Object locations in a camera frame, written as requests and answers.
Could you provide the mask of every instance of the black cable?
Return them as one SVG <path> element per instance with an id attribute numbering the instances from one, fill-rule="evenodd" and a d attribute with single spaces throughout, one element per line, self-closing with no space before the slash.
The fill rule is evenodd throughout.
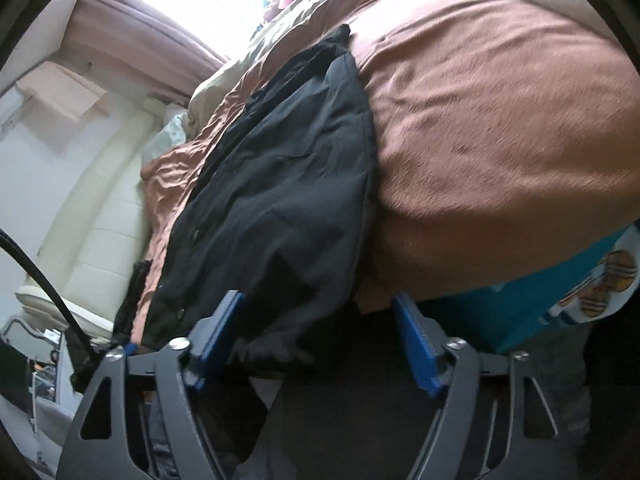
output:
<path id="1" fill-rule="evenodd" d="M 58 308 L 62 317 L 65 318 L 69 325 L 69 328 L 75 333 L 82 348 L 86 351 L 87 357 L 97 364 L 100 361 L 100 356 L 94 351 L 91 346 L 91 342 L 86 334 L 78 325 L 76 318 L 71 314 L 66 307 L 65 302 L 62 300 L 56 289 L 51 285 L 49 280 L 41 272 L 41 270 L 34 264 L 30 257 L 20 248 L 20 246 L 2 229 L 0 229 L 0 248 L 3 248 L 9 256 L 11 256 L 20 265 L 24 271 L 31 276 L 34 281 L 40 286 L 40 288 L 49 296 L 53 304 Z"/>

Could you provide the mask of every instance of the black cloth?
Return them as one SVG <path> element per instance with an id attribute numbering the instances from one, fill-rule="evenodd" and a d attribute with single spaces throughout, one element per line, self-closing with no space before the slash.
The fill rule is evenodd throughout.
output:
<path id="1" fill-rule="evenodd" d="M 362 316 L 343 361 L 285 380 L 233 480 L 405 480 L 442 407 L 415 384 L 390 310 Z"/>
<path id="2" fill-rule="evenodd" d="M 0 363 L 0 396 L 27 413 L 31 407 L 29 389 L 33 371 L 29 359 L 0 338 Z"/>
<path id="3" fill-rule="evenodd" d="M 113 321 L 112 346 L 124 345 L 129 342 L 131 330 L 133 329 L 133 320 L 138 311 L 138 302 L 145 288 L 146 276 L 150 269 L 151 260 L 143 260 L 133 266 L 127 293 L 118 309 L 116 319 Z"/>
<path id="4" fill-rule="evenodd" d="M 178 480 L 178 469 L 175 466 L 174 456 L 169 447 L 169 438 L 166 436 L 166 428 L 160 401 L 157 397 L 145 405 L 146 431 L 149 446 L 154 457 L 154 466 L 149 468 L 149 474 L 158 476 L 160 480 Z"/>
<path id="5" fill-rule="evenodd" d="M 143 345 L 187 335 L 236 289 L 246 300 L 234 358 L 247 369 L 334 362 L 378 190 L 349 34 L 342 25 L 290 59 L 207 157 L 170 236 Z"/>

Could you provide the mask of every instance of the white wall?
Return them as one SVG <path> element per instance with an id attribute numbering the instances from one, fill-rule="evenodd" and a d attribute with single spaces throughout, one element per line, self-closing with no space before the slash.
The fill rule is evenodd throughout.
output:
<path id="1" fill-rule="evenodd" d="M 31 23 L 0 70 L 0 94 L 21 75 L 60 48 L 75 4 L 76 0 L 51 0 Z"/>
<path id="2" fill-rule="evenodd" d="M 68 52 L 54 60 L 76 72 L 87 66 Z M 111 113 L 90 110 L 80 124 L 73 124 L 32 101 L 16 127 L 0 139 L 0 227 L 32 258 L 82 172 L 146 97 L 145 89 L 98 67 L 84 76 L 110 91 Z M 24 277 L 0 251 L 0 327 L 20 313 L 14 290 Z"/>

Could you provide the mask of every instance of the bed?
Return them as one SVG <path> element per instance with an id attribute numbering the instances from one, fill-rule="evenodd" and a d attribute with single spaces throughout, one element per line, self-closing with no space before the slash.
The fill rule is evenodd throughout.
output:
<path id="1" fill-rule="evenodd" d="M 518 28 L 510 17 L 513 9 L 520 22 L 529 25 Z M 172 226 L 207 154 L 252 92 L 287 59 L 340 23 L 351 26 L 351 49 L 374 113 L 383 171 L 381 219 L 356 294 L 363 311 L 385 308 L 400 288 L 429 300 L 516 280 L 571 258 L 640 216 L 637 143 L 632 140 L 638 119 L 633 105 L 638 101 L 637 76 L 606 24 L 584 0 L 297 0 L 254 38 L 244 56 L 228 62 L 196 90 L 182 118 L 188 142 L 142 167 L 151 236 L 146 251 L 143 243 L 134 252 L 152 263 L 132 341 L 144 344 Z M 411 27 L 413 35 L 402 34 Z M 484 54 L 469 56 L 470 44 L 486 42 L 483 27 L 494 28 L 492 41 L 503 41 L 494 52 L 499 56 L 482 48 L 475 52 Z M 553 47 L 540 50 L 543 40 L 551 40 Z M 410 55 L 403 50 L 408 44 Z M 518 62 L 525 68 L 512 68 L 512 76 L 489 77 L 516 62 L 503 52 L 508 44 L 524 49 L 520 55 L 526 56 Z M 533 62 L 526 64 L 527 59 Z M 595 82 L 574 77 L 582 73 L 585 60 L 599 71 Z M 417 66 L 428 66 L 433 84 L 419 87 L 428 113 L 408 121 L 402 106 L 414 110 L 419 103 L 402 89 L 418 88 Z M 456 78 L 461 73 L 473 73 L 478 84 L 461 86 Z M 555 93 L 533 96 L 544 112 L 527 108 L 526 80 L 540 83 L 540 74 Z M 506 91 L 510 86 L 518 91 Z M 487 97 L 477 98 L 478 92 Z M 603 93 L 607 99 L 601 99 Z M 536 141 L 516 135 L 507 142 L 509 121 L 516 124 L 514 131 L 533 132 Z M 536 121 L 562 131 L 564 140 L 532 128 Z M 465 140 L 470 124 L 482 132 L 473 142 Z M 418 133 L 425 128 L 430 133 L 422 138 Z M 572 155 L 574 146 L 579 156 Z M 544 156 L 553 166 L 542 162 Z M 440 163 L 431 164 L 433 160 Z M 437 192 L 426 195 L 424 189 Z M 423 195 L 428 203 L 420 200 Z M 564 206 L 568 196 L 571 208 Z M 63 223 L 56 220 L 52 232 Z M 109 294 L 109 313 L 100 310 L 107 322 L 113 322 L 126 293 L 133 261 L 119 262 L 114 271 L 122 279 L 118 293 Z M 43 309 L 46 298 L 37 290 L 30 293 L 40 295 Z M 18 298 L 27 309 L 34 308 L 24 290 Z M 110 325 L 94 332 L 108 336 Z"/>

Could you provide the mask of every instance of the wrinkled fabric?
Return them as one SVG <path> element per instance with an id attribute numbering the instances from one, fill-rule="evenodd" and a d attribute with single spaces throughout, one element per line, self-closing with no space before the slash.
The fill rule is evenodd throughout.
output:
<path id="1" fill-rule="evenodd" d="M 425 301 L 421 310 L 445 332 L 467 340 L 474 348 L 505 354 L 544 330 L 541 316 L 580 283 L 619 235 L 603 238 L 557 266 L 499 286 Z"/>
<path id="2" fill-rule="evenodd" d="M 302 1 L 305 4 L 309 3 L 308 0 Z M 210 86 L 204 83 L 204 88 L 196 92 L 189 106 L 190 120 L 189 124 L 185 124 L 185 131 L 188 137 L 190 131 L 193 131 L 192 114 L 197 116 L 196 124 L 202 127 L 206 124 L 203 117 L 206 116 L 208 119 L 210 112 L 207 110 L 212 109 L 216 113 L 210 117 L 208 126 L 196 139 L 174 148 L 142 169 L 145 203 L 152 227 L 146 259 L 151 259 L 154 263 L 139 303 L 138 315 L 132 331 L 134 342 L 139 343 L 142 339 L 146 314 L 158 286 L 167 243 L 175 220 L 186 205 L 205 158 L 220 142 L 229 126 L 240 116 L 246 100 L 253 92 L 265 85 L 292 56 L 315 43 L 357 10 L 376 1 L 378 0 L 313 0 L 312 8 L 316 11 L 322 10 L 313 13 L 305 11 L 300 15 L 290 14 L 289 17 L 293 20 L 291 25 L 298 23 L 296 21 L 298 18 L 302 22 L 290 30 L 282 40 L 277 41 L 272 48 L 261 50 L 255 46 L 253 52 L 257 52 L 255 55 L 259 56 L 258 62 L 225 97 L 218 108 L 215 103 L 220 102 L 219 99 L 222 100 L 221 88 L 222 95 L 228 91 L 226 76 L 231 77 L 237 70 L 244 73 L 246 71 L 244 62 L 223 68 L 220 77 L 213 78 Z M 300 0 L 294 2 L 289 9 L 283 11 L 283 14 L 290 12 L 293 6 L 298 8 L 300 5 Z"/>
<path id="3" fill-rule="evenodd" d="M 113 333 L 111 335 L 111 344 L 113 346 L 125 345 L 129 342 L 137 305 L 140 301 L 140 296 L 142 296 L 142 290 L 150 268 L 151 262 L 148 260 L 138 262 L 133 266 L 127 292 L 113 320 Z"/>
<path id="4" fill-rule="evenodd" d="M 363 311 L 388 307 L 398 290 L 421 301 L 515 280 L 640 217 L 640 80 L 617 46 L 519 0 L 326 0 L 198 139 L 145 168 L 157 224 L 134 337 L 211 145 L 249 89 L 345 14 L 382 177 Z"/>
<path id="5" fill-rule="evenodd" d="M 174 456 L 169 447 L 169 438 L 166 436 L 160 402 L 155 395 L 145 404 L 145 409 L 149 444 L 158 478 L 159 480 L 178 480 L 178 469 L 175 466 Z"/>
<path id="6" fill-rule="evenodd" d="M 283 382 L 232 479 L 408 478 L 440 407 L 415 384 L 394 314 L 362 316 L 334 371 Z"/>
<path id="7" fill-rule="evenodd" d="M 298 372 L 336 358 L 378 192 L 349 34 L 342 25 L 289 60 L 207 157 L 172 230 L 144 346 L 186 336 L 235 289 L 245 299 L 232 360 Z"/>

